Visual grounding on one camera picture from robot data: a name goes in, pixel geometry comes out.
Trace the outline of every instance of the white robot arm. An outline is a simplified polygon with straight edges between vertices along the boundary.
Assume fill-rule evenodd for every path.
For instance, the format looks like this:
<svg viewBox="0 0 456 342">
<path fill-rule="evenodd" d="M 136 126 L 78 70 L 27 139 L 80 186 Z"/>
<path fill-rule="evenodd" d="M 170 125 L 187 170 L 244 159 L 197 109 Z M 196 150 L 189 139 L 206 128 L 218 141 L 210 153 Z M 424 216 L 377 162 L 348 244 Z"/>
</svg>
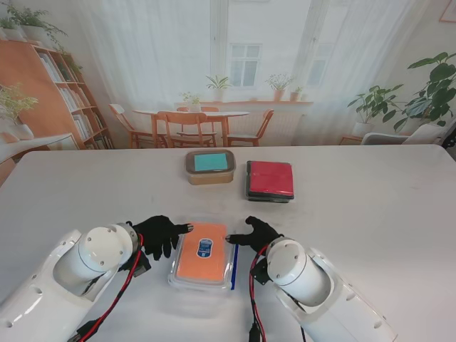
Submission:
<svg viewBox="0 0 456 342">
<path fill-rule="evenodd" d="M 67 234 L 1 303 L 0 341 L 67 341 L 137 248 L 128 224 Z"/>
<path fill-rule="evenodd" d="M 393 342 L 397 334 L 324 255 L 296 241 L 274 240 L 267 273 L 277 298 L 314 342 Z"/>
</svg>

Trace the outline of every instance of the chair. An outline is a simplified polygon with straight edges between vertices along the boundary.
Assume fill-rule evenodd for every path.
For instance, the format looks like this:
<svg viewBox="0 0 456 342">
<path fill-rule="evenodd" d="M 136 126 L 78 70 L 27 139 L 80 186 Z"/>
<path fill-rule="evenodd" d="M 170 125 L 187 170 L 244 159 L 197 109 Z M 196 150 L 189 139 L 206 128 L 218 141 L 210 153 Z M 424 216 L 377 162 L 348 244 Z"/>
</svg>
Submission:
<svg viewBox="0 0 456 342">
<path fill-rule="evenodd" d="M 243 141 L 246 143 L 251 143 L 253 146 L 259 146 L 259 140 L 263 137 L 266 128 L 268 127 L 269 121 L 271 121 L 272 115 L 274 114 L 274 109 L 268 109 L 263 114 L 263 123 L 258 130 L 256 135 L 247 135 L 247 134 L 228 134 L 228 146 L 233 146 L 234 141 Z"/>
<path fill-rule="evenodd" d="M 212 136 L 203 135 L 201 131 L 201 124 L 205 123 L 207 116 L 204 113 L 198 112 L 158 112 L 158 119 L 164 120 L 166 123 L 166 134 L 168 144 L 171 148 L 174 148 L 175 144 L 178 147 L 184 147 L 184 145 L 196 145 L 200 147 L 210 147 Z M 171 135 L 170 123 L 177 123 L 179 125 L 197 125 L 198 133 L 196 136 L 193 135 Z"/>
<path fill-rule="evenodd" d="M 178 112 L 188 112 L 188 108 L 187 107 L 179 107 L 177 109 Z M 201 107 L 201 111 L 202 112 L 218 112 L 219 111 L 219 108 L 217 107 Z M 212 132 L 207 132 L 207 133 L 203 133 L 203 136 L 211 136 L 212 137 L 212 145 L 214 147 L 217 147 L 217 143 L 215 142 L 215 135 L 217 134 L 217 132 L 215 132 L 214 130 L 214 123 L 211 123 L 212 124 Z M 195 136 L 198 136 L 197 133 L 186 133 L 184 132 L 184 125 L 182 125 L 182 132 L 177 132 L 178 135 L 182 135 L 182 136 L 187 136 L 187 137 L 195 137 Z"/>
<path fill-rule="evenodd" d="M 127 120 L 124 113 L 125 110 L 121 105 L 110 104 L 109 108 L 114 113 L 114 116 L 122 123 L 122 126 L 127 130 L 130 136 L 130 148 L 133 148 L 133 143 L 135 143 L 136 148 L 140 148 L 140 142 L 153 144 L 153 140 L 142 139 L 141 137 L 153 138 L 153 134 L 149 132 L 143 132 L 136 130 Z M 165 139 L 165 134 L 158 135 L 160 146 L 167 147 L 167 142 Z"/>
<path fill-rule="evenodd" d="M 449 128 L 436 125 L 422 125 L 411 136 L 368 133 L 361 141 L 362 145 L 419 145 L 440 144 Z"/>
</svg>

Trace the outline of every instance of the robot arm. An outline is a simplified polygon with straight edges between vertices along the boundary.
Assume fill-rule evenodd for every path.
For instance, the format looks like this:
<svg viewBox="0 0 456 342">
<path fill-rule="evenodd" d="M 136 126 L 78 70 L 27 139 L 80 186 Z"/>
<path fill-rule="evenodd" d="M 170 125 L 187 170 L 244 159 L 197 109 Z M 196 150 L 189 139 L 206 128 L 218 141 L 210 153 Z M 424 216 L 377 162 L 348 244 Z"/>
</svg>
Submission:
<svg viewBox="0 0 456 342">
<path fill-rule="evenodd" d="M 144 236 L 146 254 L 159 259 L 162 250 L 169 257 L 178 234 L 191 230 L 167 217 L 151 217 L 134 227 L 112 224 L 85 234 L 72 231 L 0 304 L 0 341 L 68 341 L 117 272 L 128 269 L 130 258 L 138 254 L 137 232 Z"/>
<path fill-rule="evenodd" d="M 313 249 L 306 251 L 256 217 L 249 217 L 246 223 L 254 228 L 251 234 L 232 235 L 227 241 L 251 246 L 258 253 L 268 246 L 252 275 L 260 284 L 272 280 L 277 298 L 314 342 L 396 340 L 397 334 L 386 319 L 324 255 Z"/>
</svg>

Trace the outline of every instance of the wooden chair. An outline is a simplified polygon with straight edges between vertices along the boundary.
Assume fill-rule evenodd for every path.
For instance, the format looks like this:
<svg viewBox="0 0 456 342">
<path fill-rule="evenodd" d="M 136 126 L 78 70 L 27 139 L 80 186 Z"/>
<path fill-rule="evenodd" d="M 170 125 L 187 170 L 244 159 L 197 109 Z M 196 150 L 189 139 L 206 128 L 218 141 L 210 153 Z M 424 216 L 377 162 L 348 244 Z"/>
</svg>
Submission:
<svg viewBox="0 0 456 342">
<path fill-rule="evenodd" d="M 143 132 L 143 131 L 136 130 L 128 122 L 127 118 L 125 117 L 125 115 L 124 115 L 125 110 L 122 108 L 121 105 L 110 104 L 109 108 L 114 113 L 114 116 L 120 121 L 120 123 L 122 123 L 122 126 L 127 130 L 128 134 L 130 136 L 130 148 L 133 148 L 133 143 L 135 143 L 136 148 L 140 148 L 140 142 L 153 144 L 153 140 L 152 140 L 154 138 L 153 134 L 149 133 L 149 132 Z M 159 144 L 159 146 L 156 146 L 156 147 L 161 147 L 161 146 L 168 147 L 165 136 L 166 136 L 165 134 L 158 135 L 160 144 Z M 142 137 L 148 137 L 148 138 L 152 138 L 152 139 L 151 140 L 143 139 Z"/>
<path fill-rule="evenodd" d="M 201 124 L 205 123 L 207 116 L 204 113 L 198 112 L 158 112 L 158 119 L 164 120 L 166 123 L 166 134 L 168 145 L 173 148 L 176 144 L 184 147 L 184 145 L 196 145 L 200 147 L 210 147 L 212 136 L 205 136 L 201 131 Z M 170 123 L 177 123 L 179 125 L 197 125 L 198 133 L 196 136 L 189 135 L 171 135 Z"/>
<path fill-rule="evenodd" d="M 263 137 L 266 128 L 268 127 L 269 121 L 271 121 L 272 115 L 274 114 L 274 109 L 268 109 L 263 114 L 263 123 L 258 130 L 256 135 L 247 135 L 247 134 L 228 134 L 228 146 L 233 146 L 234 141 L 243 141 L 246 143 L 252 143 L 253 146 L 259 146 L 259 140 Z"/>
<path fill-rule="evenodd" d="M 177 109 L 178 112 L 188 112 L 188 108 L 187 107 L 179 107 Z M 217 107 L 201 107 L 201 111 L 202 112 L 218 112 L 219 111 L 219 108 Z M 206 133 L 203 133 L 203 136 L 211 136 L 212 137 L 212 145 L 214 147 L 217 147 L 217 143 L 215 142 L 215 135 L 217 134 L 217 132 L 215 132 L 214 130 L 214 123 L 211 123 L 212 124 L 212 132 L 206 132 Z M 182 132 L 177 132 L 178 135 L 181 135 L 181 136 L 186 136 L 186 137 L 197 137 L 198 136 L 198 133 L 186 133 L 184 132 L 184 125 L 182 125 Z"/>
</svg>

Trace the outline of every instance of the white armchair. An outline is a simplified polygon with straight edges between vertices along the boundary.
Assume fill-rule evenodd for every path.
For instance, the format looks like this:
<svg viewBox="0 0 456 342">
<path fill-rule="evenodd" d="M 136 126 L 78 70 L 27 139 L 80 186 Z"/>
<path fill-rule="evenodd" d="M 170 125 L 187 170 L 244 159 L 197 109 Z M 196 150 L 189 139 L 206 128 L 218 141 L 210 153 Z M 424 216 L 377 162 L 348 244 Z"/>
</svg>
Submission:
<svg viewBox="0 0 456 342">
<path fill-rule="evenodd" d="M 422 125 L 411 136 L 390 135 L 382 133 L 368 133 L 361 141 L 362 145 L 419 145 L 438 144 L 446 138 L 447 134 L 455 129 L 456 120 L 448 127 L 436 125 Z"/>
</svg>

